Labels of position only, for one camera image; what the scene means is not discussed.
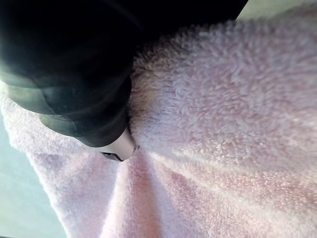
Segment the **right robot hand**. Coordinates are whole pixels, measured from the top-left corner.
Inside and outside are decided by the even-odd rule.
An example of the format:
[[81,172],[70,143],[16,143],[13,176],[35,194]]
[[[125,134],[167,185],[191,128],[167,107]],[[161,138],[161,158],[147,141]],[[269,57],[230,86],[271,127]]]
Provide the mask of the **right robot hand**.
[[161,35],[238,17],[244,0],[3,0],[0,78],[49,129],[124,161],[135,52]]

